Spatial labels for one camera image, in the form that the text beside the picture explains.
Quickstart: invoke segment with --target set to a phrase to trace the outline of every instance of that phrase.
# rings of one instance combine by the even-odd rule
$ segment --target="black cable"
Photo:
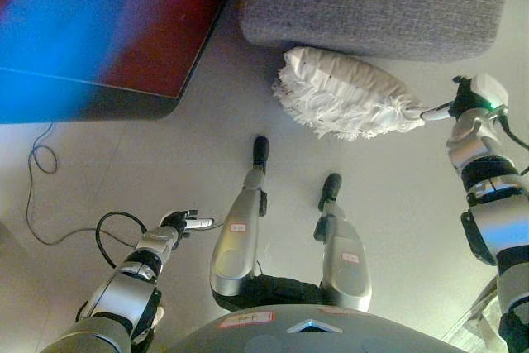
[[[59,243],[61,243],[62,241],[66,240],[68,237],[70,237],[70,236],[72,236],[72,235],[74,235],[76,233],[80,233],[82,231],[95,231],[95,228],[93,228],[93,227],[80,227],[78,229],[74,229],[74,230],[68,232],[67,234],[65,234],[64,236],[60,237],[57,240],[46,241],[46,240],[44,240],[42,237],[40,237],[37,234],[37,232],[35,231],[35,229],[31,225],[30,217],[29,217],[29,211],[30,211],[30,205],[31,205],[31,197],[33,195],[33,170],[31,168],[31,160],[33,160],[35,162],[37,168],[40,171],[42,171],[44,174],[52,175],[52,174],[55,174],[57,172],[57,170],[59,169],[59,161],[57,160],[57,155],[55,154],[53,149],[51,149],[47,145],[42,145],[41,143],[39,143],[39,140],[42,140],[51,131],[51,129],[53,128],[53,125],[54,125],[54,123],[50,123],[48,128],[33,141],[33,146],[31,147],[30,153],[27,156],[27,169],[28,169],[28,172],[29,172],[29,175],[30,175],[30,189],[29,189],[29,193],[27,195],[27,203],[26,203],[26,224],[27,224],[27,227],[29,228],[31,234],[39,242],[41,242],[45,246],[57,246]],[[51,156],[53,157],[53,166],[50,169],[46,169],[40,163],[39,158],[38,158],[38,151],[39,150],[47,150],[48,153],[50,153]],[[108,231],[101,231],[101,233],[104,233],[105,235],[110,236],[112,239],[114,239],[116,241],[119,241],[124,246],[134,247],[134,245],[132,245],[130,243],[127,243],[126,241],[120,239],[119,237],[114,236],[112,233],[109,233]]]
[[[200,229],[193,229],[193,231],[212,231],[213,229],[217,229],[218,227],[221,227],[224,225],[224,222],[221,222],[213,227],[201,227]]]
[[[110,258],[110,256],[108,256],[107,252],[105,251],[104,247],[102,246],[102,243],[101,243],[101,226],[102,226],[102,223],[105,222],[105,220],[109,217],[113,217],[114,215],[121,215],[123,217],[127,217],[127,218],[130,218],[132,221],[134,221],[135,223],[137,223],[140,228],[141,228],[141,234],[143,235],[145,232],[147,232],[147,228],[145,227],[145,225],[143,224],[142,221],[140,221],[138,218],[136,218],[135,216],[133,216],[132,214],[129,214],[128,212],[124,212],[124,211],[111,211],[105,215],[103,215],[101,217],[101,219],[99,220],[98,222],[98,225],[96,226],[96,229],[95,229],[95,232],[96,232],[96,243],[98,244],[98,248],[99,250],[101,251],[101,255],[103,256],[103,258],[105,259],[105,261],[112,267],[112,268],[115,268],[116,267],[116,264],[114,264],[114,262],[112,261],[112,259]]]
[[[81,312],[83,311],[84,308],[86,308],[87,304],[88,304],[88,301],[86,301],[85,303],[81,305],[81,308],[79,308],[79,310],[77,311],[77,314],[75,315],[75,322],[79,321],[79,319],[81,318]]]
[[[522,148],[524,149],[527,149],[529,150],[529,145],[527,143],[525,143],[524,141],[522,141],[520,138],[518,138],[516,135],[514,135],[513,132],[511,132],[511,127],[509,126],[509,121],[507,119],[507,115],[502,115],[498,118],[500,124],[502,125],[502,129],[503,131],[505,131],[505,134],[507,134],[507,136],[509,138],[511,138],[514,142],[516,142],[519,146],[521,146]],[[527,166],[521,173],[520,175],[525,175],[529,173],[529,166]]]
[[[261,272],[262,275],[264,275],[263,273],[263,268],[261,268],[261,263],[257,260],[257,266],[259,266],[259,271]]]

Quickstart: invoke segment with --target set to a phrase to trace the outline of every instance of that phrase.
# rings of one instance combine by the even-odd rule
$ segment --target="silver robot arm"
[[[372,288],[364,245],[336,204],[341,176],[331,174],[323,185],[314,238],[325,246],[322,292],[325,303],[367,312]]]
[[[255,275],[258,220],[266,214],[263,182],[267,159],[268,141],[259,137],[254,143],[253,168],[231,206],[213,251],[210,284],[215,294],[239,295],[244,283]]]
[[[510,353],[529,352],[529,185],[503,154],[494,123],[506,131],[507,93],[488,75],[458,78],[456,118],[447,146],[469,211],[461,221],[474,255],[498,268],[500,335]]]
[[[172,212],[159,227],[144,233],[136,249],[88,300],[79,321],[43,353],[146,351],[160,310],[158,276],[186,230],[212,224],[196,214]]]

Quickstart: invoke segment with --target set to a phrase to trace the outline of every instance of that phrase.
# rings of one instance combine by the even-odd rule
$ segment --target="white feather duster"
[[[391,74],[355,58],[312,47],[284,55],[274,96],[286,112],[322,137],[353,141],[422,126],[425,108]]]

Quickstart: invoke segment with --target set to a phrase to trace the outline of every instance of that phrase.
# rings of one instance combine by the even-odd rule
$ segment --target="blue light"
[[[52,77],[93,82],[105,71],[125,1],[10,0],[0,14],[0,119],[77,114],[90,91]]]

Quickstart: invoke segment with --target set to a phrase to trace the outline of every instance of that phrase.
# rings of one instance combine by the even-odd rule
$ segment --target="power cord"
[[[140,228],[141,228],[141,234],[143,235],[144,233],[147,232],[147,228],[145,227],[145,225],[143,224],[142,221],[140,221],[138,218],[136,218],[135,216],[133,216],[132,214],[129,214],[128,212],[124,212],[124,211],[112,211],[112,212],[109,212],[105,215],[103,215],[101,217],[101,219],[99,220],[98,222],[98,225],[96,226],[96,229],[95,229],[95,232],[96,232],[96,243],[98,244],[98,248],[99,250],[101,251],[101,255],[103,256],[103,258],[105,259],[105,261],[112,267],[112,268],[115,268],[116,267],[116,264],[114,264],[114,262],[112,261],[112,259],[110,258],[110,256],[108,256],[107,252],[105,251],[104,247],[102,246],[102,243],[101,243],[101,227],[102,227],[102,224],[105,222],[105,220],[107,220],[107,218],[109,217],[113,217],[115,215],[121,215],[123,217],[127,217],[127,218],[130,218],[132,221],[134,221],[135,223],[137,223]]]
[[[511,127],[509,126],[509,121],[507,119],[507,115],[502,115],[500,117],[498,117],[498,120],[499,120],[499,123],[502,125],[502,129],[503,131],[505,131],[505,134],[507,134],[507,136],[509,138],[511,138],[514,142],[516,142],[519,146],[521,146],[522,148],[526,149],[526,150],[529,150],[529,145],[527,143],[525,143],[524,141],[522,141],[520,138],[518,138],[517,136],[514,135],[514,133],[511,131]],[[527,166],[521,173],[520,175],[525,175],[529,173],[529,166]]]
[[[31,168],[31,161],[33,160],[35,162],[35,165],[37,166],[37,168],[40,171],[42,171],[44,174],[53,175],[59,169],[59,161],[57,160],[57,154],[48,145],[42,145],[41,144],[41,140],[43,140],[45,138],[45,136],[51,131],[53,126],[54,126],[54,123],[50,123],[48,128],[33,141],[33,146],[31,147],[30,153],[27,156],[27,169],[28,169],[29,175],[30,175],[30,189],[29,189],[29,193],[27,195],[27,203],[26,203],[26,224],[27,224],[27,227],[29,228],[31,234],[40,243],[44,244],[45,246],[57,246],[58,244],[60,244],[61,242],[63,242],[64,240],[66,240],[68,237],[70,237],[72,235],[75,235],[75,234],[83,232],[83,231],[95,231],[96,230],[96,228],[94,228],[94,227],[80,227],[78,229],[74,229],[72,231],[69,231],[64,236],[62,236],[62,237],[60,237],[60,238],[58,238],[56,240],[47,241],[47,240],[43,239],[42,237],[40,237],[39,234],[35,231],[35,229],[31,225],[30,217],[29,217],[31,198],[33,196],[33,170]],[[53,157],[53,165],[49,169],[44,167],[42,165],[42,163],[39,161],[39,157],[38,157],[39,150],[46,150]],[[134,245],[132,245],[130,243],[127,243],[126,241],[120,239],[117,236],[114,236],[109,231],[101,230],[101,233],[104,233],[105,235],[111,237],[112,239],[114,239],[116,241],[119,241],[124,246],[134,247]]]

